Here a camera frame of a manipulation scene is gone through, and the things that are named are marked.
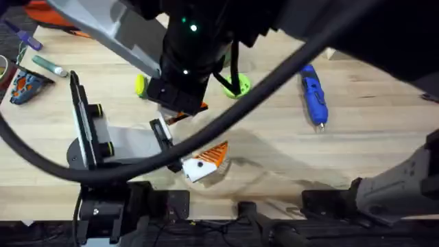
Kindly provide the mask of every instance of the wooden tabletop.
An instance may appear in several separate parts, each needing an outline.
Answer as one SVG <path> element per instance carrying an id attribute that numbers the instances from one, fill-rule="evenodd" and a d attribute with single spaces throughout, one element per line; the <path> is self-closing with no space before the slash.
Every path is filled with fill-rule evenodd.
<path id="1" fill-rule="evenodd" d="M 28 49 L 21 63 L 56 81 L 22 106 L 0 105 L 16 133 L 35 150 L 66 165 L 76 138 L 69 80 L 31 61 L 35 54 L 75 70 L 90 103 L 101 103 L 112 126 L 149 128 L 156 104 L 138 98 L 140 71 L 98 42 L 39 27 L 40 52 Z M 252 49 L 241 47 L 239 70 L 256 84 L 300 46 L 282 32 L 260 37 Z M 142 175 L 157 189 L 188 189 L 190 218 L 235 217 L 240 200 L 255 200 L 260 212 L 298 218 L 303 189 L 347 188 L 358 176 L 374 176 L 406 159 L 439 123 L 439 106 L 420 92 L 359 61 L 313 61 L 329 107 L 325 133 L 310 124 L 300 84 L 292 78 L 269 100 L 208 147 L 229 141 L 230 169 L 192 184 L 163 168 Z M 175 139 L 191 136 L 235 103 L 213 78 L 205 102 L 209 109 L 171 127 Z M 70 220 L 78 184 L 45 174 L 0 141 L 0 220 Z"/>

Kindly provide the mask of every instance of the white plastic part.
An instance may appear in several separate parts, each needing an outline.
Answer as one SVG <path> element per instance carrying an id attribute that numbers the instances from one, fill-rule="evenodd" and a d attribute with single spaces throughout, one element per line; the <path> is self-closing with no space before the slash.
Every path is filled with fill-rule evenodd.
<path id="1" fill-rule="evenodd" d="M 203 161 L 198 158 L 190 158 L 183 162 L 183 172 L 193 183 L 209 174 L 212 174 L 216 170 L 217 166 L 214 163 Z"/>
<path id="2" fill-rule="evenodd" d="M 54 73 L 60 77 L 66 77 L 68 75 L 67 71 L 65 71 L 62 67 L 56 67 L 54 69 Z"/>

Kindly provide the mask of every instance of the dark floor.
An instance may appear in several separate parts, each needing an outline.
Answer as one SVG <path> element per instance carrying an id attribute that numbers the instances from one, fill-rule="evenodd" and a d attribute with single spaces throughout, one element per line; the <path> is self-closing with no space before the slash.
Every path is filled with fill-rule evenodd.
<path id="1" fill-rule="evenodd" d="M 290 221 L 296 230 L 307 237 L 312 246 L 320 247 L 433 247 L 439 246 L 439 222 L 401 222 L 393 228 L 364 229 L 345 223 L 311 220 Z M 229 226 L 227 234 L 213 232 L 181 221 L 160 234 L 159 246 L 260 247 L 261 241 L 245 224 Z M 150 226 L 145 232 L 145 247 L 154 247 L 159 227 Z M 55 247 L 73 246 L 70 222 L 39 222 L 31 227 L 17 224 L 14 228 L 0 227 L 0 246 Z"/>
<path id="2" fill-rule="evenodd" d="M 22 30 L 34 33 L 36 24 L 27 17 L 22 7 L 13 7 L 1 17 L 6 18 Z M 13 34 L 2 22 L 0 22 L 0 54 L 12 61 L 16 60 L 19 54 L 20 39 Z M 0 102 L 3 99 L 4 91 L 0 90 Z"/>

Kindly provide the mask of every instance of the small toy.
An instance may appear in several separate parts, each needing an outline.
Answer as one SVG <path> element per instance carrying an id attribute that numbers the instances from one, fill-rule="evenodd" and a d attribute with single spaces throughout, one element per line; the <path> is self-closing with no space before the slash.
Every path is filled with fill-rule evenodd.
<path id="1" fill-rule="evenodd" d="M 40 92 L 46 84 L 54 83 L 53 80 L 33 71 L 23 67 L 19 69 L 20 72 L 15 77 L 14 88 L 11 92 L 10 102 L 13 104 L 24 104 Z"/>

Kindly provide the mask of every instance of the black cable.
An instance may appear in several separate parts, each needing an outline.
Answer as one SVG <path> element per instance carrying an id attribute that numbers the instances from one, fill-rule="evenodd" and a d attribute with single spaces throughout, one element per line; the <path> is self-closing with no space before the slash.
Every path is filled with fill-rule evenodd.
<path id="1" fill-rule="evenodd" d="M 384 237 L 384 238 L 410 238 L 410 239 L 438 239 L 439 236 L 432 234 L 410 234 L 410 233 L 352 233 L 352 234 L 334 234 L 334 235 L 321 235 L 321 236 L 309 236 L 305 237 L 308 240 L 315 239 L 344 239 L 344 238 L 357 238 L 357 237 Z"/>
<path id="2" fill-rule="evenodd" d="M 158 242 L 158 238 L 160 237 L 160 235 L 162 234 L 162 232 L 163 232 L 163 230 L 165 229 L 166 226 L 167 226 L 167 223 L 163 224 L 162 227 L 160 227 L 160 229 L 157 232 L 156 239 L 154 240 L 154 243 L 152 244 L 152 247 L 156 247 L 157 242 Z"/>
<path id="3" fill-rule="evenodd" d="M 239 41 L 234 40 L 232 42 L 232 57 L 230 58 L 230 76 L 232 78 L 232 85 L 235 86 L 235 90 L 241 93 L 241 82 L 239 81 L 238 74 L 238 57 L 239 57 Z"/>
<path id="4" fill-rule="evenodd" d="M 62 235 L 62 233 L 58 233 L 58 234 L 52 235 L 50 237 L 46 237 L 44 239 L 39 239 L 39 240 L 34 240 L 34 241 L 22 241 L 22 242 L 10 242 L 10 243 L 6 242 L 5 245 L 6 246 L 23 246 L 23 245 L 42 244 L 42 243 L 49 242 L 51 240 L 57 239 L 61 235 Z"/>
<path id="5" fill-rule="evenodd" d="M 78 198 L 76 199 L 75 209 L 73 210 L 73 219 L 71 221 L 71 235 L 73 240 L 73 247 L 80 247 L 80 245 L 78 244 L 76 232 L 78 230 L 78 214 L 80 212 L 81 195 L 82 195 L 82 188 L 80 189 Z"/>
<path id="6" fill-rule="evenodd" d="M 378 3 L 382 2 L 384 1 L 352 1 L 351 6 L 347 10 L 342 11 L 326 28 L 312 36 L 308 42 L 284 60 L 247 95 L 244 95 L 242 99 L 237 101 L 217 119 L 168 151 L 143 159 L 139 163 L 94 171 L 69 169 L 53 163 L 31 149 L 14 133 L 1 114 L 0 135 L 26 161 L 44 172 L 65 180 L 84 184 L 111 183 L 115 180 L 129 180 L 135 176 L 152 172 L 178 160 L 182 156 L 190 154 L 192 151 L 201 148 L 224 133 L 279 89 L 297 71 L 322 52 L 329 43 L 352 27 L 354 23 L 365 16 L 373 7 L 378 6 Z"/>
<path id="7" fill-rule="evenodd" d="M 236 245 L 230 243 L 230 242 L 226 239 L 226 234 L 225 234 L 225 233 L 222 233 L 222 234 L 221 234 L 221 237 L 222 237 L 222 240 L 224 241 L 224 243 L 227 244 L 227 246 L 229 246 L 229 247 L 238 247 L 238 246 L 236 246 Z"/>

